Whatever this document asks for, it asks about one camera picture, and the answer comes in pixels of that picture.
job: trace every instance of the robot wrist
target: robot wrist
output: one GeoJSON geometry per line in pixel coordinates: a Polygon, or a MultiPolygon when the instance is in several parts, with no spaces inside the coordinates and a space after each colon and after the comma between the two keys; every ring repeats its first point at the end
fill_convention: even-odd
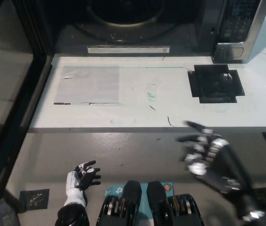
{"type": "Polygon", "coordinates": [[[66,191],[67,200],[64,206],[71,204],[71,203],[78,203],[82,206],[86,207],[87,202],[84,198],[83,191],[79,190],[78,188],[70,188],[66,191]]]}

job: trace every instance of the white counter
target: white counter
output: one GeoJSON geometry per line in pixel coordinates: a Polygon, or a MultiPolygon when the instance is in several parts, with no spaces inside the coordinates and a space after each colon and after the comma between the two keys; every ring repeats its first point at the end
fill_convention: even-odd
{"type": "MultiPolygon", "coordinates": [[[[183,120],[211,127],[266,128],[266,19],[250,61],[229,65],[230,70],[238,71],[245,92],[245,96],[237,97],[237,103],[200,104],[191,96],[187,72],[194,70],[194,65],[205,64],[212,64],[209,57],[55,56],[31,131],[181,131],[183,120]],[[118,104],[54,105],[60,96],[60,83],[67,76],[65,67],[81,71],[99,68],[96,71],[102,75],[116,68],[118,88],[111,86],[112,92],[118,92],[118,104]]],[[[86,93],[88,85],[82,87],[86,93]]]]}

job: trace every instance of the stainless steel trim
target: stainless steel trim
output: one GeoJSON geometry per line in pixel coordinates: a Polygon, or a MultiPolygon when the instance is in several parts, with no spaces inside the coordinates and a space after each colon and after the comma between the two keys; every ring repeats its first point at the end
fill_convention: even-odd
{"type": "Polygon", "coordinates": [[[244,61],[250,56],[266,16],[266,0],[261,0],[247,39],[239,43],[218,43],[212,57],[213,62],[244,61]]]}

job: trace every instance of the black tape strip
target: black tape strip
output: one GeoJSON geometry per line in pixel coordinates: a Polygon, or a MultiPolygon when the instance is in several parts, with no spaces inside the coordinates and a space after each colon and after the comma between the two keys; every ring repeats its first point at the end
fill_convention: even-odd
{"type": "Polygon", "coordinates": [[[20,202],[27,207],[27,210],[47,209],[48,201],[49,189],[20,192],[20,202]]]}

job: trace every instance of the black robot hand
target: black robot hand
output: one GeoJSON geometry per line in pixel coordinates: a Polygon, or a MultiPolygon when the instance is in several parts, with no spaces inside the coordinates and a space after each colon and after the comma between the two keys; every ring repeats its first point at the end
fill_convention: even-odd
{"type": "Polygon", "coordinates": [[[91,165],[94,165],[95,163],[96,161],[89,161],[75,167],[74,171],[77,172],[80,179],[80,183],[76,188],[85,191],[92,185],[100,185],[100,181],[93,181],[94,179],[101,178],[101,175],[96,175],[96,173],[100,171],[100,168],[91,167],[91,165]]]}
{"type": "Polygon", "coordinates": [[[199,132],[177,139],[186,143],[183,160],[188,171],[230,201],[238,218],[259,210],[251,195],[250,178],[229,142],[202,125],[190,121],[186,124],[199,132]]]}

